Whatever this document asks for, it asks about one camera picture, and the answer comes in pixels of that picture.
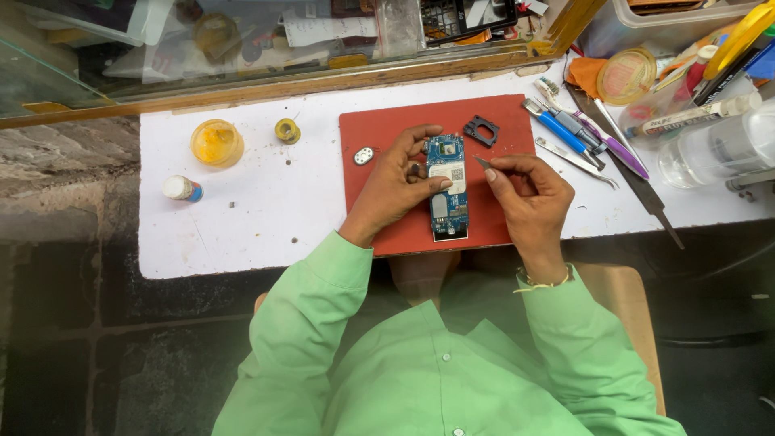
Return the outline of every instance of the red board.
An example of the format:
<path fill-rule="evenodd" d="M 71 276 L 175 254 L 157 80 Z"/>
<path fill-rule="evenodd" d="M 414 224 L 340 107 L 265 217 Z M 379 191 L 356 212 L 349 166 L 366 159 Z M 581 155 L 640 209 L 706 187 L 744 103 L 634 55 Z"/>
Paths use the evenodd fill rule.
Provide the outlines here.
<path fill-rule="evenodd" d="M 429 200 L 421 202 L 406 216 L 385 227 L 372 242 L 375 255 L 415 253 L 509 244 L 503 209 L 492 195 L 484 169 L 474 156 L 489 161 L 504 154 L 535 153 L 530 115 L 520 105 L 523 94 L 498 95 L 480 99 L 343 113 L 339 116 L 342 133 L 344 192 L 347 212 L 353 208 L 366 179 L 380 156 L 405 128 L 422 123 L 444 126 L 442 134 L 463 134 L 463 126 L 478 115 L 499 126 L 498 141 L 491 149 L 472 137 L 464 136 L 466 154 L 466 192 L 468 193 L 468 238 L 433 242 Z M 376 156 L 365 165 L 355 164 L 353 155 L 363 147 L 372 147 Z M 423 161 L 424 154 L 417 160 Z"/>

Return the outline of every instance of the screwdriver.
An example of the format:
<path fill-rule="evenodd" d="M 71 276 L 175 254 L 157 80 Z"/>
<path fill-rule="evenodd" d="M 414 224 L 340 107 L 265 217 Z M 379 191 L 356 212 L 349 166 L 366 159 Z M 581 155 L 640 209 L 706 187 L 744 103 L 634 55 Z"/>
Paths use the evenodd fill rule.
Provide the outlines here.
<path fill-rule="evenodd" d="M 587 146 L 584 145 L 581 140 L 575 137 L 562 124 L 558 123 L 557 120 L 554 119 L 549 113 L 544 112 L 543 109 L 541 109 L 541 107 L 538 106 L 535 102 L 533 102 L 531 99 L 525 99 L 525 101 L 522 102 L 522 107 L 527 109 L 531 115 L 533 115 L 538 119 L 538 121 L 541 122 L 541 124 L 548 127 L 549 130 L 552 130 L 552 132 L 560 137 L 560 139 L 562 139 L 565 144 L 568 144 L 570 148 L 573 149 L 573 151 L 583 156 L 584 159 L 586 159 L 590 164 L 593 164 L 598 169 L 598 171 L 603 169 L 603 167 L 592 158 L 592 156 L 589 154 L 589 151 L 587 151 Z"/>
<path fill-rule="evenodd" d="M 558 123 L 562 124 L 563 127 L 568 129 L 568 131 L 570 131 L 575 137 L 589 144 L 589 147 L 591 148 L 590 152 L 595 156 L 604 152 L 608 148 L 608 146 L 603 144 L 603 142 L 599 140 L 597 137 L 595 137 L 592 134 L 589 134 L 584 129 L 584 126 L 582 126 L 581 123 L 579 123 L 572 116 L 570 116 L 569 113 L 565 113 L 557 109 L 554 109 L 553 107 L 550 107 L 542 99 L 536 99 L 536 101 L 540 103 L 541 106 L 546 108 L 546 111 L 552 117 L 554 117 L 554 119 L 556 119 Z"/>

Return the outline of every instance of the blue circuit board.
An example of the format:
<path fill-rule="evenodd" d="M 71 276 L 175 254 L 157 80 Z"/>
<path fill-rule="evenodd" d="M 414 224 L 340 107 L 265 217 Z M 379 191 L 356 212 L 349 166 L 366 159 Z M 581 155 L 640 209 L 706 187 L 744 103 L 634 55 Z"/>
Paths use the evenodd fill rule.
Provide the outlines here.
<path fill-rule="evenodd" d="M 433 240 L 468 237 L 468 195 L 463 138 L 454 135 L 431 137 L 425 142 L 428 176 L 445 175 L 453 185 L 431 196 Z"/>

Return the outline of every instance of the white table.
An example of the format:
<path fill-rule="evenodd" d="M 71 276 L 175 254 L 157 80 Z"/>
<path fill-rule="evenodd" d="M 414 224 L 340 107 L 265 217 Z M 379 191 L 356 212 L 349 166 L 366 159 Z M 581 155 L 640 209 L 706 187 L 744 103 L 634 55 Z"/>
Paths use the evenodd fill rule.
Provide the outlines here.
<path fill-rule="evenodd" d="M 563 61 L 543 75 L 559 84 Z M 540 97 L 532 84 L 537 78 L 509 73 L 477 81 L 462 78 L 324 92 L 182 115 L 143 114 L 140 271 L 149 279 L 167 279 L 290 265 L 309 254 L 332 229 L 338 229 L 346 215 L 339 114 L 490 95 L 524 93 Z M 564 106 L 575 107 L 565 91 L 558 99 Z M 615 118 L 621 110 L 612 110 Z M 274 124 L 286 117 L 295 119 L 301 129 L 301 139 L 294 145 L 284 145 L 274 135 Z M 242 159 L 226 170 L 199 164 L 188 148 L 194 128 L 213 118 L 234 123 L 245 139 Z M 419 119 L 421 122 L 432 120 Z M 563 146 L 535 119 L 532 129 L 534 136 Z M 384 138 L 382 146 L 393 139 Z M 563 238 L 662 229 L 607 154 L 601 155 L 608 164 L 604 174 L 620 184 L 622 188 L 616 191 L 540 147 L 537 154 L 576 189 Z M 755 202 L 740 199 L 723 183 L 699 189 L 674 188 L 657 169 L 655 152 L 639 151 L 639 155 L 675 228 L 775 216 L 775 196 L 765 195 L 762 186 L 750 189 L 757 198 Z M 167 199 L 161 184 L 170 175 L 184 175 L 201 183 L 203 200 L 192 204 Z M 233 208 L 229 208 L 230 202 L 235 203 Z"/>

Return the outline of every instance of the shirt sleeve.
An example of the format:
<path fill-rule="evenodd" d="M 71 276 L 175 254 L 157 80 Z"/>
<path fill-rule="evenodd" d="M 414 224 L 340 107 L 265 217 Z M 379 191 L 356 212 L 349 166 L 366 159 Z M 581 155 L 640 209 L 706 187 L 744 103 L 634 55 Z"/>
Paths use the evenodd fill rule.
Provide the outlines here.
<path fill-rule="evenodd" d="M 685 435 L 656 413 L 654 385 L 622 322 L 574 275 L 522 294 L 553 395 L 595 435 Z"/>
<path fill-rule="evenodd" d="M 250 322 L 253 352 L 213 435 L 321 433 L 326 372 L 366 296 L 371 258 L 334 231 L 283 273 Z"/>

